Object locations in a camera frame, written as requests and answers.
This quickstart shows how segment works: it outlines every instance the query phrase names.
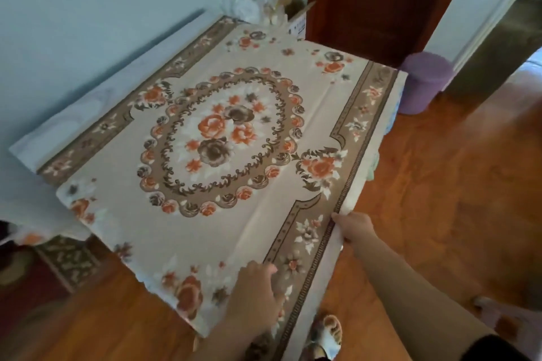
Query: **foot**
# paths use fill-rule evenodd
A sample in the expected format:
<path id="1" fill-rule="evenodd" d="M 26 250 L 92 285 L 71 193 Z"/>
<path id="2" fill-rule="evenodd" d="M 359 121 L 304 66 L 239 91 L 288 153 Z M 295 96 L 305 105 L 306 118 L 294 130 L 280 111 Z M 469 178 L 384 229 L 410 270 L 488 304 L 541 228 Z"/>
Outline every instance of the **foot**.
<path id="1" fill-rule="evenodd" d="M 310 332 L 309 348 L 313 359 L 335 359 L 342 344 L 342 327 L 335 316 L 326 316 Z"/>

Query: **wooden floor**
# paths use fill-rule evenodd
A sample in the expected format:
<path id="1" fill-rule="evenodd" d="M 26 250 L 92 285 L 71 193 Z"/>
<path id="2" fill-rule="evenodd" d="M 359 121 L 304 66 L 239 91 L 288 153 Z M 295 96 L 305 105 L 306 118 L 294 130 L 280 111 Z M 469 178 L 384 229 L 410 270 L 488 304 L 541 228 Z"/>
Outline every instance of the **wooden floor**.
<path id="1" fill-rule="evenodd" d="M 542 260 L 542 67 L 524 65 L 483 103 L 443 94 L 398 116 L 356 209 L 437 288 L 523 304 Z M 338 361 L 407 360 L 345 247 L 322 302 L 345 332 Z M 193 333 L 116 261 L 76 294 L 28 359 L 184 359 Z"/>

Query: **cardboard box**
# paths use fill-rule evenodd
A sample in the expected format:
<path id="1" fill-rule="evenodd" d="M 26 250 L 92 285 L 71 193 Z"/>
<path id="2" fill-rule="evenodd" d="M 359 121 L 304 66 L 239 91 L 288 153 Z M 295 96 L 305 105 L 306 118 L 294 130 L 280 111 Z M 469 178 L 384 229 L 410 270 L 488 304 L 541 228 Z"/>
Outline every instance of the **cardboard box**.
<path id="1" fill-rule="evenodd" d="M 292 0 L 279 0 L 279 5 L 288 6 Z M 288 20 L 288 33 L 298 39 L 304 39 L 307 33 L 307 12 L 316 2 L 311 2 L 300 10 L 294 17 Z"/>

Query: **purple bucket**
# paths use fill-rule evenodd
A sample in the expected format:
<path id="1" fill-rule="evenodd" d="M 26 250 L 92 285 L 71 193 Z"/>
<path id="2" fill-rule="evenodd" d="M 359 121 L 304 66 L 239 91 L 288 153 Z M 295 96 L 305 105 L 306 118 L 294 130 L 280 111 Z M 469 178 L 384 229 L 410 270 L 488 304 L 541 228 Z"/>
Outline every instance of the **purple bucket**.
<path id="1" fill-rule="evenodd" d="M 408 73 L 399 104 L 399 113 L 404 115 L 424 111 L 454 76 L 454 68 L 449 61 L 429 52 L 411 54 L 400 69 Z"/>

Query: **rug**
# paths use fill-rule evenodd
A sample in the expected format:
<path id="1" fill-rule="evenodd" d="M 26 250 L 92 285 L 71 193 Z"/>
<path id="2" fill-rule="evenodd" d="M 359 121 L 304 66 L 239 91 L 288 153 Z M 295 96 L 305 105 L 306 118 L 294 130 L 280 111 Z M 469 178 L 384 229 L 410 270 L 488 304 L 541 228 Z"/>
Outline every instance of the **rug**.
<path id="1" fill-rule="evenodd" d="M 61 236 L 36 247 L 0 248 L 0 349 L 33 339 L 33 326 L 59 308 L 99 261 L 84 242 Z"/>

